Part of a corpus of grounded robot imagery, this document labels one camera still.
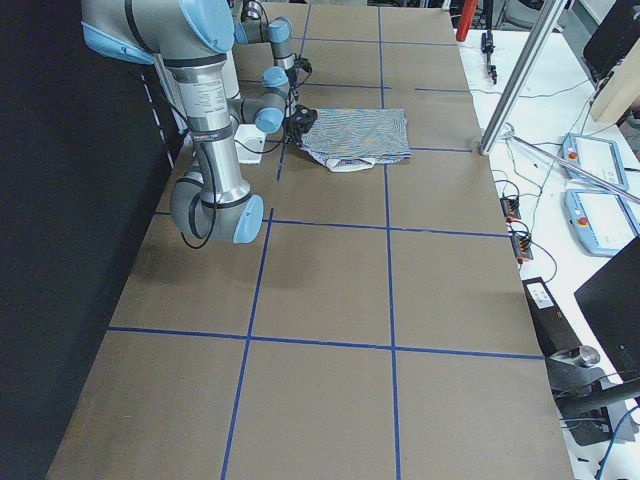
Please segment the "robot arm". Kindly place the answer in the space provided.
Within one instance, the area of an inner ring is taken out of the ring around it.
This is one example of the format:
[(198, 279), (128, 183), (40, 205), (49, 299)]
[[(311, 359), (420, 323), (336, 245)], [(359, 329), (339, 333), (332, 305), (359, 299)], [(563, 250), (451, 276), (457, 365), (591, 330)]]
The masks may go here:
[[(175, 79), (183, 118), (196, 159), (174, 186), (172, 219), (185, 238), (252, 242), (264, 214), (260, 196), (242, 177), (234, 139), (238, 125), (253, 124), (267, 135), (282, 132), (300, 143), (317, 112), (298, 102), (297, 72), (310, 62), (291, 47), (286, 17), (263, 21), (243, 16), (235, 22), (225, 1), (85, 1), (84, 40), (93, 51), (137, 64), (161, 59)], [(232, 98), (226, 68), (235, 44), (268, 43), (273, 66), (262, 75), (258, 98)]]
[(274, 65), (282, 68), (295, 82), (296, 54), (291, 47), (293, 24), (287, 17), (268, 18), (266, 9), (259, 1), (243, 1), (240, 21), (234, 24), (235, 41), (241, 45), (268, 43)]

